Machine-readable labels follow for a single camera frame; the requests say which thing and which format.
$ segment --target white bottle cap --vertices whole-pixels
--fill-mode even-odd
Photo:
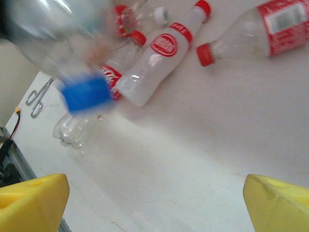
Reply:
[[[164,6],[155,8],[154,20],[159,26],[166,25],[169,22],[169,12]]]

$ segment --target white table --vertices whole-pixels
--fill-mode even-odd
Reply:
[[[175,18],[195,1],[154,2]],[[193,47],[262,2],[210,0],[212,17]],[[68,176],[64,219],[73,232],[253,231],[242,197],[247,174],[309,187],[308,60],[301,48],[202,68],[192,49],[145,107],[120,101],[86,154],[52,137],[65,113],[55,87],[41,115],[30,117],[26,97],[49,78],[40,73],[20,103],[14,139],[37,176]],[[9,131],[15,121],[13,115]]]

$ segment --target bottle label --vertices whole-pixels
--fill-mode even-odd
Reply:
[[[184,25],[180,23],[173,23],[170,28],[173,28],[174,30],[180,32],[188,41],[189,44],[192,43],[193,36],[191,32],[186,28]]]
[[[103,72],[105,81],[107,82],[107,84],[111,89],[112,99],[118,100],[120,98],[120,93],[118,92],[115,86],[120,77],[122,77],[122,75],[113,67],[107,64],[102,64],[100,70]]]
[[[172,57],[178,51],[178,43],[174,36],[170,34],[161,34],[154,39],[150,47],[157,53]]]
[[[309,40],[309,0],[273,0],[257,9],[267,29],[270,56]]]

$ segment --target wire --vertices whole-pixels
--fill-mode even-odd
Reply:
[[[19,123],[20,123],[20,116],[21,116],[20,112],[21,112],[20,108],[19,108],[19,107],[16,107],[16,108],[15,108],[15,113],[17,114],[18,119],[17,119],[16,125],[15,125],[15,127],[14,127],[14,129],[13,129],[12,134],[9,136],[9,139],[12,139],[13,136],[14,136],[14,134],[15,134],[15,132],[17,131],[17,128],[18,128]]]

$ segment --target surgical scissors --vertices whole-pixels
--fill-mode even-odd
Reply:
[[[32,91],[29,96],[26,99],[26,105],[30,106],[34,103],[34,101],[36,99],[38,99],[38,101],[34,104],[32,110],[31,110],[31,117],[32,118],[36,118],[40,112],[43,109],[43,104],[41,102],[42,98],[44,97],[44,95],[46,94],[46,92],[48,91],[50,85],[52,84],[52,82],[54,81],[54,79],[51,77],[49,78],[48,82],[45,83],[45,85],[43,85],[43,87],[40,89],[39,92],[37,92],[36,90]]]

